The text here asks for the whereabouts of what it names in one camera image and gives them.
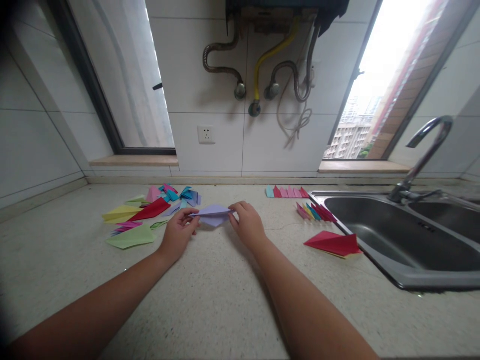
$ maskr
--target window frame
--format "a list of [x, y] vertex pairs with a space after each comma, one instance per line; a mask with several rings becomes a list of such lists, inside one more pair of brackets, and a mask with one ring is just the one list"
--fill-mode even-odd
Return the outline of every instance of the window frame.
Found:
[[[365, 35], [365, 38], [363, 40], [363, 44], [360, 49], [360, 53], [358, 54], [357, 61], [355, 63], [355, 67], [353, 68], [352, 75], [350, 77], [350, 82], [348, 84], [348, 88], [345, 92], [345, 95], [343, 97], [343, 101], [340, 106], [340, 111], [338, 113], [336, 122], [334, 124], [332, 133], [330, 135], [330, 138], [328, 140], [327, 145], [331, 146], [332, 142], [334, 140], [335, 134], [337, 133], [337, 129], [340, 125], [340, 120], [342, 118], [342, 115], [345, 111], [345, 107], [347, 105], [347, 101], [350, 97], [350, 93], [352, 91], [352, 87], [354, 85], [355, 80], [360, 74], [360, 63], [362, 62], [363, 56], [365, 54], [365, 50], [367, 48], [367, 44], [370, 41], [370, 36], [372, 35], [373, 28], [375, 26], [375, 23], [377, 21], [377, 17], [379, 15], [380, 9], [382, 7], [383, 0], [378, 0], [375, 6], [375, 9], [373, 11], [373, 15], [371, 17], [370, 23], [368, 25], [368, 29]], [[475, 13], [480, 7], [480, 2], [478, 1], [471, 1], [470, 5], [468, 6], [467, 11], [461, 18], [459, 24], [455, 28], [454, 32], [451, 35], [451, 38], [449, 39], [447, 45], [445, 46], [445, 49], [441, 53], [438, 61], [435, 63], [431, 73], [428, 75], [427, 80], [425, 81], [425, 84], [421, 88], [420, 92], [418, 93], [418, 96], [415, 98], [413, 101], [413, 104], [407, 111], [405, 117], [401, 121], [396, 133], [394, 134], [393, 138], [391, 139], [390, 143], [386, 147], [383, 155], [381, 158], [364, 158], [364, 159], [340, 159], [340, 158], [323, 158], [322, 161], [388, 161], [390, 155], [394, 151], [395, 147], [397, 146], [398, 142], [400, 141], [403, 133], [407, 129], [408, 125], [410, 124], [410, 121], [413, 119], [415, 113], [419, 109], [420, 105], [422, 104], [422, 101], [425, 99], [427, 96], [427, 93], [429, 92], [430, 88], [432, 87], [433, 83], [435, 82], [437, 76], [440, 74], [442, 71], [443, 67], [445, 66], [448, 58], [452, 54], [453, 50], [455, 49], [458, 41], [462, 37], [463, 33], [465, 32], [466, 28], [470, 24], [472, 18], [475, 16]]]
[[113, 153], [115, 155], [176, 155], [177, 150], [171, 147], [125, 146], [68, 0], [47, 0], [47, 4], [72, 55]]

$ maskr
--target faucet spout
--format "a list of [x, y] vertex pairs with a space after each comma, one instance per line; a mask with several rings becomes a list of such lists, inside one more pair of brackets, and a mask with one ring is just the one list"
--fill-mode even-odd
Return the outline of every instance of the faucet spout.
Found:
[[452, 126], [454, 124], [454, 120], [451, 116], [440, 116], [433, 120], [430, 120], [422, 127], [410, 140], [410, 142], [406, 145], [407, 148], [416, 148], [418, 144], [422, 142], [423, 139], [438, 125], [441, 125], [440, 132], [435, 138], [433, 145], [430, 149], [426, 152], [426, 154], [417, 162], [417, 164], [410, 170], [406, 178], [396, 185], [393, 191], [388, 196], [388, 199], [394, 203], [401, 203], [402, 199], [405, 197], [405, 193], [410, 191], [412, 187], [412, 182], [418, 176], [418, 174], [422, 171], [425, 165], [428, 164], [430, 159], [435, 155], [437, 150], [442, 146], [445, 139], [450, 133]]

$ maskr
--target sky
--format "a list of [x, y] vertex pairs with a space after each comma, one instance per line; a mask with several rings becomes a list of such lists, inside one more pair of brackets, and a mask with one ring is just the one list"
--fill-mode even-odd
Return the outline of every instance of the sky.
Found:
[[433, 0], [383, 0], [350, 96], [383, 96]]

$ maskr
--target hand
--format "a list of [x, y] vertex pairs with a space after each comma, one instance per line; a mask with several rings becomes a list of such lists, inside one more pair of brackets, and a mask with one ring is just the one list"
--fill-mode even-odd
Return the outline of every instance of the hand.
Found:
[[182, 257], [192, 235], [197, 235], [200, 216], [189, 216], [200, 210], [195, 208], [180, 209], [166, 225], [165, 235], [157, 252], [171, 265]]
[[228, 214], [230, 223], [236, 231], [242, 243], [254, 252], [258, 246], [269, 241], [265, 235], [264, 224], [259, 213], [252, 205], [245, 201], [237, 202], [229, 207], [235, 210], [240, 220], [237, 220], [231, 213]]

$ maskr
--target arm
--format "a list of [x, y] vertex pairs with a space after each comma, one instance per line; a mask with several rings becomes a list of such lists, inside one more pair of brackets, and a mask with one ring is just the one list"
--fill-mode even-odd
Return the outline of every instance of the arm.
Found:
[[273, 299], [292, 356], [299, 359], [378, 359], [340, 311], [267, 238], [262, 219], [242, 201], [230, 222], [252, 252]]
[[155, 284], [183, 255], [199, 226], [197, 209], [168, 222], [160, 248], [40, 323], [10, 345], [21, 359], [96, 359]]

